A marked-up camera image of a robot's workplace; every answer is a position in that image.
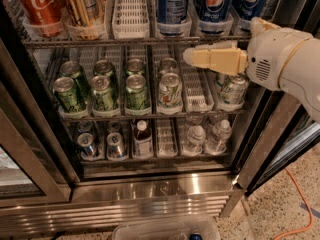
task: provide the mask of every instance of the refrigerator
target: refrigerator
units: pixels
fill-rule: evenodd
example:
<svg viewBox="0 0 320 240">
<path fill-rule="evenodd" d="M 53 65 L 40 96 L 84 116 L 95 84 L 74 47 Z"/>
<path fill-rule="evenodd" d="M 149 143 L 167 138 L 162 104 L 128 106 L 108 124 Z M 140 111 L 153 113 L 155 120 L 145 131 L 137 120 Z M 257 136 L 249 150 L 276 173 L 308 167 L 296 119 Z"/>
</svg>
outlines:
<svg viewBox="0 0 320 240">
<path fill-rule="evenodd" d="M 106 0 L 105 36 L 82 40 L 72 37 L 72 28 L 63 38 L 33 38 L 18 0 L 1 0 L 1 236 L 113 228 L 185 215 L 226 217 L 244 195 L 320 140 L 318 123 L 289 94 L 251 82 L 243 106 L 223 111 L 217 108 L 215 73 L 183 61 L 183 51 L 200 44 L 236 41 L 246 49 L 250 35 L 191 33 L 163 38 L 157 32 L 153 1 L 144 0 L 149 16 L 141 25 L 147 37 L 121 36 L 116 29 L 117 1 Z M 319 5 L 319 0 L 277 0 L 269 20 L 317 36 Z M 183 108 L 170 115 L 161 113 L 158 104 L 157 70 L 167 57 L 178 62 L 183 83 Z M 136 58 L 147 69 L 151 106 L 145 114 L 126 110 L 126 63 Z M 61 65 L 76 61 L 91 79 L 95 63 L 103 59 L 116 68 L 119 111 L 112 117 L 94 114 L 88 103 L 85 115 L 69 117 L 53 94 Z M 218 155 L 204 151 L 183 155 L 185 118 L 201 115 L 207 129 L 208 118 L 222 113 L 232 126 L 226 150 Z M 137 119 L 147 120 L 152 129 L 153 152 L 148 159 L 134 159 L 131 124 Z M 88 159 L 76 142 L 82 122 L 92 122 L 98 131 L 95 159 Z M 110 122 L 122 126 L 126 160 L 106 157 Z"/>
</svg>

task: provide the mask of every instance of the beverage cooler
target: beverage cooler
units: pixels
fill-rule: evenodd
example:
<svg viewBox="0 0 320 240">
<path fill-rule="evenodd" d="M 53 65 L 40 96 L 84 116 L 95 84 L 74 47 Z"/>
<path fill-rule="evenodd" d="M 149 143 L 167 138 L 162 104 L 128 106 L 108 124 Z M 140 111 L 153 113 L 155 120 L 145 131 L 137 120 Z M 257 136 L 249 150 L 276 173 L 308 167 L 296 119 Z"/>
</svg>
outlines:
<svg viewBox="0 0 320 240">
<path fill-rule="evenodd" d="M 243 98 L 222 102 L 223 75 L 184 60 L 199 45 L 247 48 L 233 7 L 208 23 L 189 0 L 166 24 L 161 0 L 97 0 L 96 19 L 82 0 L 50 0 L 62 10 L 43 25 L 23 1 L 0 4 L 1 236 L 229 216 L 320 140 L 296 98 L 243 76 Z M 317 35 L 319 0 L 269 6 L 266 20 Z M 213 129 L 229 131 L 220 144 Z"/>
</svg>

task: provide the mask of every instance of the bottle label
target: bottle label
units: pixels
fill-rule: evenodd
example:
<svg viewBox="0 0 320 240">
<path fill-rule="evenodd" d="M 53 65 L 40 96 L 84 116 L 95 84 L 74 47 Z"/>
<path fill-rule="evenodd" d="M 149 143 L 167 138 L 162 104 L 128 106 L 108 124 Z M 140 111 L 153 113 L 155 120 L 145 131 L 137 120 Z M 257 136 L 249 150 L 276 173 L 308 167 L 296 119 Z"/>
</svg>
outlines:
<svg viewBox="0 0 320 240">
<path fill-rule="evenodd" d="M 136 150 L 136 156 L 143 158 L 149 157 L 150 154 L 153 154 L 153 147 L 152 147 L 152 135 L 143 140 L 134 139 L 134 145 Z"/>
</svg>

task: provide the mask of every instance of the brown bottle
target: brown bottle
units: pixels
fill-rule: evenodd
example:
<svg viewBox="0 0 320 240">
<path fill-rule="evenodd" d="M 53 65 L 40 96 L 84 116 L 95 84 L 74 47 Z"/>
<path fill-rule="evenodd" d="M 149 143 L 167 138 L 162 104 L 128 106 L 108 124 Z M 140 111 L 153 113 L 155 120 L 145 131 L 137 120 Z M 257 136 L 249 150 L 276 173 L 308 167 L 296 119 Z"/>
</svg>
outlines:
<svg viewBox="0 0 320 240">
<path fill-rule="evenodd" d="M 145 120 L 139 120 L 133 130 L 134 158 L 147 159 L 153 156 L 152 131 Z"/>
</svg>

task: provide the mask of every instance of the terrazzo floor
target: terrazzo floor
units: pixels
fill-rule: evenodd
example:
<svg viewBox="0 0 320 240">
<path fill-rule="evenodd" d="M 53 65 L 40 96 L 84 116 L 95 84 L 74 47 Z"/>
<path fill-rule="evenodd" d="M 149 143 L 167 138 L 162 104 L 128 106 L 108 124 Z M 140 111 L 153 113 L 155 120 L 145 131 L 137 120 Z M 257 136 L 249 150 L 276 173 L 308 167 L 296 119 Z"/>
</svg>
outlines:
<svg viewBox="0 0 320 240">
<path fill-rule="evenodd" d="M 313 210 L 314 225 L 307 232 L 282 240 L 320 239 L 320 144 L 288 166 Z M 215 219 L 222 240 L 271 240 L 309 224 L 309 214 L 285 170 L 243 198 L 228 218 Z M 43 235 L 30 240 L 111 240 L 112 232 L 90 231 Z"/>
</svg>

